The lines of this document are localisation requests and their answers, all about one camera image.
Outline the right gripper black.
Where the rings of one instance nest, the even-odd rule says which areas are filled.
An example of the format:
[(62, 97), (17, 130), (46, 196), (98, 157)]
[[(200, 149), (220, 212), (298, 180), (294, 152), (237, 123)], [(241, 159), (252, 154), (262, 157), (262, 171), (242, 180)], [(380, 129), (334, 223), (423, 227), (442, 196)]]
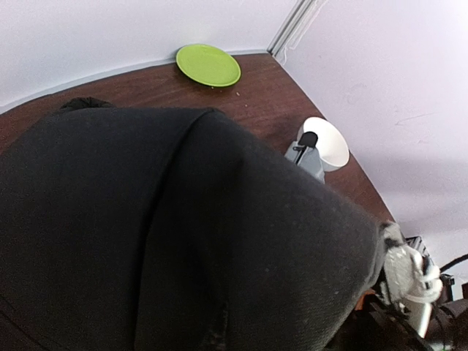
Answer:
[(461, 286), (463, 298), (453, 300), (452, 276), (442, 276), (442, 300), (432, 306), (424, 336), (410, 325), (409, 314), (397, 314), (375, 295), (368, 295), (363, 308), (353, 317), (354, 350), (466, 350), (467, 284)]

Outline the black backpack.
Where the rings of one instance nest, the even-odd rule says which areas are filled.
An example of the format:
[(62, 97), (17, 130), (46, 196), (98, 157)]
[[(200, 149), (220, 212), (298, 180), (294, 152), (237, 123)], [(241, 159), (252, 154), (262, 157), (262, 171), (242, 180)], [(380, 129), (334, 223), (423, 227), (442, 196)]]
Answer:
[(1, 348), (321, 350), (402, 244), (218, 110), (63, 110), (1, 154)]

